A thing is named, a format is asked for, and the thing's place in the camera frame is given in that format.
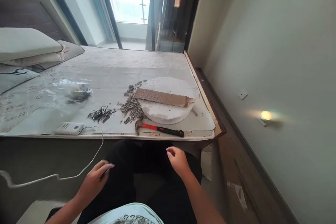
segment white t-shirt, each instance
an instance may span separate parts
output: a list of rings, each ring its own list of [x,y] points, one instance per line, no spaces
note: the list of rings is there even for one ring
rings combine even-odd
[[[106,212],[89,224],[163,224],[163,221],[148,206],[130,203]]]

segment charging cable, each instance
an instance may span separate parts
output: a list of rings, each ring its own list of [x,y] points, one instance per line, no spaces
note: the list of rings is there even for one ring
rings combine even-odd
[[[99,149],[97,150],[97,152],[96,152],[96,154],[94,155],[94,157],[93,157],[93,159],[91,160],[91,162],[78,174],[78,175],[76,175],[76,176],[73,176],[73,177],[65,177],[65,178],[60,178],[60,176],[58,175],[58,174],[53,174],[53,175],[49,175],[49,176],[47,176],[47,177],[44,177],[44,178],[39,178],[39,179],[37,179],[37,180],[34,180],[34,181],[31,181],[31,182],[27,182],[27,183],[23,183],[23,184],[18,184],[18,185],[16,185],[16,184],[13,184],[13,182],[12,182],[12,179],[11,179],[11,177],[10,177],[10,175],[9,175],[9,173],[8,172],[6,172],[6,171],[4,171],[4,170],[0,170],[0,175],[2,176],[2,177],[4,177],[4,179],[6,180],[6,182],[7,182],[7,186],[9,187],[9,188],[19,188],[19,187],[24,187],[24,186],[28,186],[28,185],[30,185],[30,184],[34,184],[34,183],[37,183],[37,182],[40,182],[40,181],[42,181],[42,180],[46,180],[46,179],[49,179],[49,178],[51,178],[51,177],[56,177],[57,178],[57,180],[59,180],[59,181],[61,181],[61,180],[67,180],[67,179],[72,179],[72,178],[76,178],[76,177],[78,177],[79,175],[81,175],[82,173],[83,173],[83,171],[85,171],[85,169],[87,168],[87,167],[89,167],[89,165],[93,162],[93,160],[95,159],[95,157],[97,156],[97,154],[98,154],[98,152],[100,151],[100,149],[102,148],[102,146],[103,146],[103,144],[104,144],[104,135],[103,135],[103,130],[102,130],[102,128],[100,128],[100,127],[98,127],[98,126],[93,126],[93,127],[85,127],[85,128],[94,128],[94,127],[96,127],[96,128],[99,128],[100,130],[101,130],[101,146],[99,147]]]

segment sandpaper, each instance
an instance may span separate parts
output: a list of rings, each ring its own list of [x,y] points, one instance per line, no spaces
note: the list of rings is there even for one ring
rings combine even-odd
[[[149,100],[152,102],[173,105],[178,107],[188,107],[189,103],[197,101],[200,98],[200,95],[198,94],[197,98],[190,98],[187,96],[177,94],[163,93],[159,91],[138,88],[133,98]]]

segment mattress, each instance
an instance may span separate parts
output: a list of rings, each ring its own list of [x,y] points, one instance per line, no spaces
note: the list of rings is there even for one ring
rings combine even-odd
[[[54,135],[54,131],[62,122],[76,122],[86,127],[101,127],[107,138],[176,139],[149,129],[141,129],[137,136],[134,122],[123,123],[126,117],[120,112],[118,103],[126,101],[124,92],[129,85],[157,77],[184,80],[195,94],[200,93],[184,54],[83,48],[83,54],[41,72],[0,96],[1,135],[73,138]],[[69,102],[69,93],[79,86],[91,90],[91,96],[84,101]],[[100,106],[117,111],[103,124],[87,118]],[[199,99],[194,109],[198,116],[190,113],[183,121],[165,127],[185,131],[185,140],[213,138],[215,124],[204,101]],[[91,130],[86,128],[77,137],[101,137],[100,131]]]

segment person's left hand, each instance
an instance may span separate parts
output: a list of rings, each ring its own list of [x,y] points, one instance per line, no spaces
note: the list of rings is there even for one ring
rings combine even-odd
[[[98,195],[105,185],[109,170],[114,167],[114,164],[108,163],[106,160],[101,160],[87,174],[75,198],[85,207]]]

